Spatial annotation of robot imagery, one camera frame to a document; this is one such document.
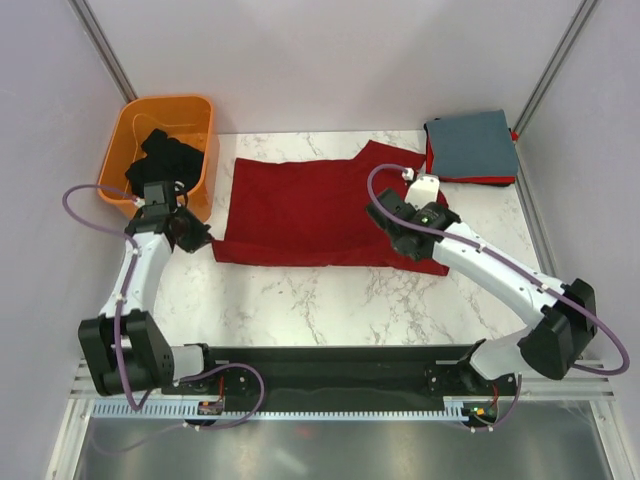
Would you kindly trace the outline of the orange plastic laundry basket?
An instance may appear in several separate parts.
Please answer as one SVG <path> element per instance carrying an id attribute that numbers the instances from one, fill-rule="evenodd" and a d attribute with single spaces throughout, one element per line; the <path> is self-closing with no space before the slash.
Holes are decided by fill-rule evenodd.
<path id="1" fill-rule="evenodd" d="M 133 217 L 136 208 L 123 196 L 131 192 L 125 171 L 143 156 L 143 141 L 160 129 L 203 153 L 198 182 L 188 192 L 188 207 L 200 220 L 207 220 L 213 208 L 220 150 L 215 119 L 213 102 L 196 94 L 142 97 L 126 105 L 114 127 L 98 179 L 119 192 L 100 191 L 99 197 L 125 217 Z"/>

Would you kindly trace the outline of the dark red t shirt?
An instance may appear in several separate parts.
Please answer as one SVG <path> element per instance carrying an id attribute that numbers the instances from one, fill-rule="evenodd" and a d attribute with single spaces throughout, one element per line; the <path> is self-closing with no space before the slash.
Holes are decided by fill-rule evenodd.
<path id="1" fill-rule="evenodd" d="M 368 142 L 351 159 L 271 164 L 239 158 L 234 165 L 219 263 L 262 267 L 390 267 L 445 276 L 432 260 L 396 253 L 366 213 L 367 178 L 392 163 L 418 169 L 421 154 Z"/>

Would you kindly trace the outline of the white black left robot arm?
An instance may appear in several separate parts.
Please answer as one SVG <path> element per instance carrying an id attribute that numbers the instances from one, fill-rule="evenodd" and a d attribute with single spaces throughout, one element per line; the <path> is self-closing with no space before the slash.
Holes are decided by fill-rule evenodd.
<path id="1" fill-rule="evenodd" d="M 143 196 L 131 200 L 135 213 L 118 233 L 125 251 L 113 291 L 96 317 L 80 323 L 78 339 L 98 394 L 124 395 L 138 410 L 136 392 L 148 395 L 185 379 L 196 392 L 208 393 L 220 371 L 204 360 L 203 345 L 170 346 L 153 318 L 172 254 L 209 246 L 208 225 L 189 210 L 179 181 L 148 183 Z"/>

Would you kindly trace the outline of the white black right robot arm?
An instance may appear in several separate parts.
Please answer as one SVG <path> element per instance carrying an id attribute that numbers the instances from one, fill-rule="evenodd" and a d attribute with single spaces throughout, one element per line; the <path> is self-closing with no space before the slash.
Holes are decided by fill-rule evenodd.
<path id="1" fill-rule="evenodd" d="M 535 371 L 561 380 L 573 367 L 597 331 L 574 301 L 595 310 L 595 294 L 582 280 L 566 284 L 534 272 L 484 243 L 460 217 L 442 204 L 420 209 L 386 189 L 366 207 L 384 231 L 393 250 L 415 262 L 433 260 L 471 279 L 509 307 L 524 329 L 497 340 L 476 342 L 458 362 L 458 381 L 477 394 L 495 379 Z"/>

